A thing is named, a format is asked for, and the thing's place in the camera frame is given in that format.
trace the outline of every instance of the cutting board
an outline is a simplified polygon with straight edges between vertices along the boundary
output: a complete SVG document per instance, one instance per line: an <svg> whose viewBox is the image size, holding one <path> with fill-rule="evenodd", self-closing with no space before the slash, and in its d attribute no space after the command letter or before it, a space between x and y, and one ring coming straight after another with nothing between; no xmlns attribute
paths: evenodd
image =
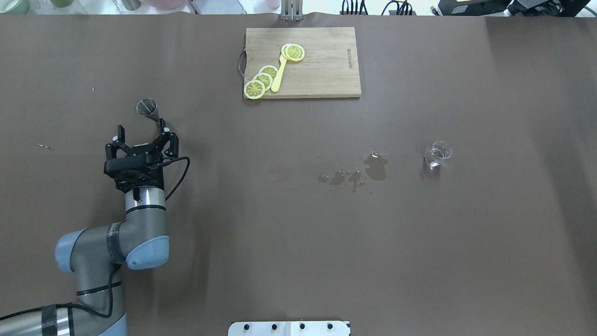
<svg viewBox="0 0 597 336"><path fill-rule="evenodd" d="M262 99L361 97L354 27L247 28L245 84L264 65L279 68L280 48L286 43L300 44L305 57L288 61L280 90L268 91Z"/></svg>

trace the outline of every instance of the table surface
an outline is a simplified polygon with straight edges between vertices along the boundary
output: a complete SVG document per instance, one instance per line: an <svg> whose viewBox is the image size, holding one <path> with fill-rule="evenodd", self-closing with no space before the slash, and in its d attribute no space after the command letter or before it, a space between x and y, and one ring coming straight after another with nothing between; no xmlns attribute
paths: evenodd
<svg viewBox="0 0 597 336"><path fill-rule="evenodd" d="M129 335L595 334L597 20L311 14L291 25L355 27L362 97L258 101L236 63L274 14L0 21L0 315L74 300L55 243L124 218L103 146L117 124L153 139L152 97L192 165L169 262L124 270ZM430 174L439 139L454 155ZM371 150L384 179L318 182Z"/></svg>

